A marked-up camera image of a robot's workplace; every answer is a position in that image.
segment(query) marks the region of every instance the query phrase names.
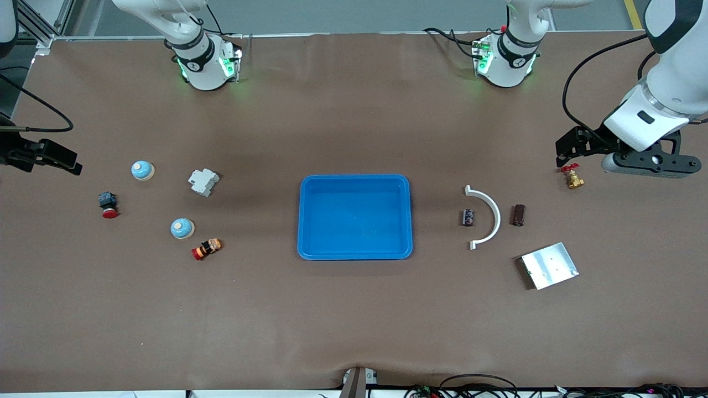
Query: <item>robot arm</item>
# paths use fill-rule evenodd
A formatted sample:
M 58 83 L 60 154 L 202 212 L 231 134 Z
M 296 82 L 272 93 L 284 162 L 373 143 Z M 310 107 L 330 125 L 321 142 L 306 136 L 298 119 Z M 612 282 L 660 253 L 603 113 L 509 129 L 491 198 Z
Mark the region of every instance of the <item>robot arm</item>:
M 196 89 L 215 90 L 238 80 L 241 48 L 207 34 L 192 12 L 207 0 L 113 0 L 122 11 L 147 22 L 165 36 L 177 54 L 182 76 Z
M 598 129 L 575 127 L 556 142 L 558 166 L 606 154 L 609 172 L 682 178 L 701 169 L 698 158 L 680 153 L 679 129 L 708 111 L 708 1 L 651 0 L 644 17 L 658 64 Z
M 17 41 L 17 0 L 0 0 L 0 58 L 10 53 Z
M 536 50 L 550 21 L 546 8 L 575 8 L 593 0 L 505 0 L 509 15 L 506 30 L 492 33 L 475 46 L 477 74 L 500 87 L 513 87 L 531 72 Z

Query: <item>white semicircular bracket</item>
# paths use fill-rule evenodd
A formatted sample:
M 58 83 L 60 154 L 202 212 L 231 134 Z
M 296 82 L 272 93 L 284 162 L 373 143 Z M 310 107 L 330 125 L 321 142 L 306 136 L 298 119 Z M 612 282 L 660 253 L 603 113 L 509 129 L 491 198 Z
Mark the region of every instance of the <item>white semicircular bracket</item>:
M 469 250 L 475 250 L 478 244 L 484 243 L 492 239 L 494 235 L 496 235 L 497 231 L 499 230 L 499 227 L 501 226 L 501 212 L 499 211 L 499 206 L 496 205 L 494 200 L 492 200 L 492 198 L 490 198 L 489 195 L 484 192 L 475 191 L 469 186 L 466 186 L 464 187 L 464 194 L 467 196 L 474 196 L 475 198 L 480 198 L 484 200 L 484 202 L 489 205 L 489 207 L 491 207 L 491 211 L 494 213 L 494 229 L 492 229 L 491 233 L 486 238 L 471 241 L 469 243 Z

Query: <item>red button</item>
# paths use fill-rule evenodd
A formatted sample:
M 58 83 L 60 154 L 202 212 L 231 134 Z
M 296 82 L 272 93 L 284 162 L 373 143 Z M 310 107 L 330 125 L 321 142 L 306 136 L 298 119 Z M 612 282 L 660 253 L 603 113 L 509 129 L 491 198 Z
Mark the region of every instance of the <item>red button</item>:
M 116 218 L 118 217 L 118 212 L 114 209 L 105 209 L 103 211 L 103 218 Z

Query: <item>yellow floor stripe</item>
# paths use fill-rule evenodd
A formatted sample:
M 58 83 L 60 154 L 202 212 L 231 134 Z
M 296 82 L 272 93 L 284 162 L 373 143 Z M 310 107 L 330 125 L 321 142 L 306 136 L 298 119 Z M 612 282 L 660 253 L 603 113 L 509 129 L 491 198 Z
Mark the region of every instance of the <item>yellow floor stripe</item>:
M 632 29 L 641 29 L 641 20 L 639 20 L 639 14 L 636 12 L 634 0 L 624 0 L 624 7 L 627 9 L 629 20 L 632 22 Z

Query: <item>metal plate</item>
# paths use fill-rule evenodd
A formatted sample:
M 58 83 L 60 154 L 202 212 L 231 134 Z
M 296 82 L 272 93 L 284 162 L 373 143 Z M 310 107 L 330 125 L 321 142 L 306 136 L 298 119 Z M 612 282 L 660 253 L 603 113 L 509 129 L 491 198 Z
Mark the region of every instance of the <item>metal plate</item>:
M 562 242 L 521 256 L 521 261 L 537 289 L 547 288 L 579 275 Z

